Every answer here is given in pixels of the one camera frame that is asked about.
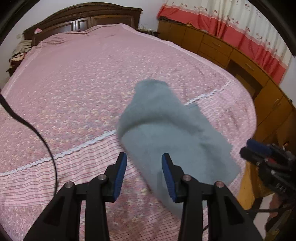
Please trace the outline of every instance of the drawer handle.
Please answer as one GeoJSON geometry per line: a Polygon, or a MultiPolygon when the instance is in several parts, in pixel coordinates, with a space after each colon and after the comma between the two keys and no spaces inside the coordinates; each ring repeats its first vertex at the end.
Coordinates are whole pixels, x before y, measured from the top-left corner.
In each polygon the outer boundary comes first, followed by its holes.
{"type": "Polygon", "coordinates": [[[272,109],[275,109],[276,107],[280,106],[281,105],[281,102],[279,102],[280,99],[277,99],[275,102],[274,102],[274,105],[272,107],[272,109]]]}
{"type": "Polygon", "coordinates": [[[216,44],[216,43],[214,43],[214,42],[212,42],[212,44],[214,44],[214,45],[216,45],[216,46],[218,46],[218,47],[221,47],[220,44],[216,44]]]}
{"type": "Polygon", "coordinates": [[[245,63],[245,65],[248,66],[252,71],[255,71],[249,64],[245,63]]]}
{"type": "Polygon", "coordinates": [[[284,144],[283,144],[283,147],[287,147],[289,145],[289,142],[288,141],[286,141],[284,144]]]}

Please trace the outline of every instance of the wooden drawer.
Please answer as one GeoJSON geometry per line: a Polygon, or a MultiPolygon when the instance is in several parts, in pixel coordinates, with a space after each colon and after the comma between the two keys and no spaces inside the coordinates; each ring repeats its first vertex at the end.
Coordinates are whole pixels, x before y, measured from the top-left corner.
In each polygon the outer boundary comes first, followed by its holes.
{"type": "Polygon", "coordinates": [[[277,129],[276,136],[280,146],[288,142],[286,149],[296,154],[296,111],[293,110],[285,122],[277,129]]]}
{"type": "Polygon", "coordinates": [[[201,43],[199,52],[204,53],[205,55],[211,57],[213,60],[216,60],[220,63],[224,68],[227,66],[229,58],[217,51],[216,49],[206,45],[205,43],[201,43]]]}
{"type": "Polygon", "coordinates": [[[182,40],[185,34],[186,26],[172,23],[170,25],[170,33],[168,35],[168,41],[171,41],[179,46],[182,44],[182,40]]]}
{"type": "Polygon", "coordinates": [[[283,97],[269,116],[258,126],[254,139],[262,142],[268,138],[288,118],[292,106],[286,97],[283,97]]]}
{"type": "Polygon", "coordinates": [[[193,53],[197,53],[200,43],[202,42],[203,33],[193,29],[186,28],[181,47],[193,53]]]}
{"type": "Polygon", "coordinates": [[[159,21],[157,32],[160,34],[158,37],[162,40],[168,40],[168,34],[170,33],[170,22],[159,21]]]}
{"type": "Polygon", "coordinates": [[[265,86],[269,77],[258,65],[235,49],[232,51],[230,58],[252,75],[262,86],[265,86]]]}
{"type": "Polygon", "coordinates": [[[218,65],[218,66],[220,66],[221,68],[225,68],[222,64],[218,63],[216,60],[212,59],[211,57],[207,56],[206,54],[204,54],[204,53],[202,53],[202,52],[200,52],[200,51],[198,51],[197,54],[198,54],[199,56],[202,56],[203,58],[208,59],[209,61],[211,61],[212,63],[214,63],[214,64],[216,64],[216,65],[218,65]]]}
{"type": "Polygon", "coordinates": [[[207,35],[207,34],[205,34],[202,42],[205,43],[206,45],[211,46],[214,49],[217,49],[219,52],[223,53],[227,57],[230,56],[230,54],[233,50],[233,48],[231,46],[229,46],[228,44],[226,44],[223,41],[220,41],[210,35],[207,35]]]}
{"type": "Polygon", "coordinates": [[[279,104],[282,96],[283,94],[278,86],[272,80],[269,80],[254,100],[257,113],[257,126],[269,115],[272,109],[279,104]]]}

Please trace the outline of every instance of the floral curtain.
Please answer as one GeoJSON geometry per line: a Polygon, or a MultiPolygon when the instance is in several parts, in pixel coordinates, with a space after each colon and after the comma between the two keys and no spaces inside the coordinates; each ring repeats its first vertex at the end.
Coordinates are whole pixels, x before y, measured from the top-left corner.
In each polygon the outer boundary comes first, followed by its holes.
{"type": "Polygon", "coordinates": [[[288,68],[292,55],[287,45],[247,0],[167,0],[160,16],[223,39],[257,62],[278,84],[288,68]]]}

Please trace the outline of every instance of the gray cloth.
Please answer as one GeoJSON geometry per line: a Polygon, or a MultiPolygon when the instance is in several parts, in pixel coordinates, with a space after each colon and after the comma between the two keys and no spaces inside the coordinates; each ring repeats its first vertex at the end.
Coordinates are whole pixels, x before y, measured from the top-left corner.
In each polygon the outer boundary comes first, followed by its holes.
{"type": "Polygon", "coordinates": [[[169,153],[185,174],[208,184],[229,185],[239,173],[230,156],[231,145],[216,131],[196,104],[184,106],[165,82],[144,80],[123,112],[117,135],[128,156],[156,197],[181,217],[164,180],[161,157],[169,153]]]}

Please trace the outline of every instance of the bed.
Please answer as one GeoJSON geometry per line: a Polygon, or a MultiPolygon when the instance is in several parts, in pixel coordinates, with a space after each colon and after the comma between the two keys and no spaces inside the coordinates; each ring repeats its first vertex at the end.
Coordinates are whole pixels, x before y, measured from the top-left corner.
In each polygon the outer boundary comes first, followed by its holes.
{"type": "MultiPolygon", "coordinates": [[[[137,32],[141,9],[79,4],[53,14],[24,32],[34,47],[2,95],[49,144],[59,188],[87,182],[123,151],[116,123],[135,84],[163,80],[184,103],[195,102],[233,145],[240,173],[229,185],[238,194],[245,161],[239,150],[256,129],[253,101],[231,74],[179,46],[137,32]],[[41,33],[33,34],[39,28],[41,33]]],[[[47,151],[25,126],[0,108],[0,223],[22,240],[51,200],[54,169],[47,151]]],[[[128,159],[121,195],[107,204],[111,240],[176,240],[179,220],[154,197],[128,159]]],[[[82,205],[80,240],[84,240],[82,205]]],[[[204,225],[207,209],[203,210],[204,225]]]]}

